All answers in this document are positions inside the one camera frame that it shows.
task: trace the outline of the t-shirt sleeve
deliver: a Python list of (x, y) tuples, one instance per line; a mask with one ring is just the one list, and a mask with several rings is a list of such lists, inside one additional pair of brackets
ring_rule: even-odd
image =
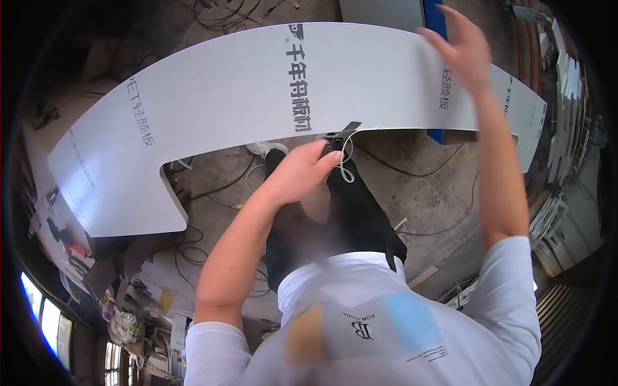
[(236, 385), (249, 365), (245, 335), (222, 322), (202, 322), (187, 332), (185, 386)]
[(489, 251), (463, 313), (502, 341), (529, 384), (541, 356), (530, 241), (513, 236)]

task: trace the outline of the white shoe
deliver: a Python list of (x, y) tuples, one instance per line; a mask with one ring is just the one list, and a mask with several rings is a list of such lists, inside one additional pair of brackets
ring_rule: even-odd
[(245, 147), (251, 153), (257, 154), (260, 157), (262, 157), (262, 159), (266, 159), (266, 155), (271, 149), (281, 150), (286, 155), (290, 153), (286, 145), (282, 143), (276, 143), (276, 142), (268, 142), (268, 141), (256, 142), (256, 143), (251, 143), (249, 145), (245, 145)]

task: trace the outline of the white t-shirt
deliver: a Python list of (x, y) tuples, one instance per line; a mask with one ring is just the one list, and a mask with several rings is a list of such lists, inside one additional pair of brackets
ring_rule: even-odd
[(417, 295), (383, 253), (333, 256), (279, 287), (281, 330), (253, 357), (242, 331), (187, 334), (185, 385), (528, 385), (541, 355), (530, 242), (493, 246), (459, 312)]

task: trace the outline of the curved white board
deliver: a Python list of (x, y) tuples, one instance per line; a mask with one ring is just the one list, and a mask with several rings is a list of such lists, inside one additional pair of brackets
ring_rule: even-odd
[[(495, 66), (492, 83), (508, 105), (525, 172), (546, 103)], [(469, 94), (421, 36), (349, 23), (276, 25), (205, 41), (143, 69), (81, 116), (48, 163), (90, 236), (175, 232), (187, 214), (164, 163), (338, 132), (350, 121), (476, 130)]]

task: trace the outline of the forearm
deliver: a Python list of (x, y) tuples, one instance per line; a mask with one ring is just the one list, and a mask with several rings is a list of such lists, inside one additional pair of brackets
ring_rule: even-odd
[(480, 206), (485, 253), (503, 238), (528, 236), (528, 203), (515, 141), (491, 88), (474, 95), (480, 142)]
[[(279, 206), (267, 192), (252, 195), (204, 263), (197, 285), (196, 322), (217, 320), (240, 328), (240, 307), (247, 298), (266, 238)], [(230, 318), (230, 308), (236, 320)]]

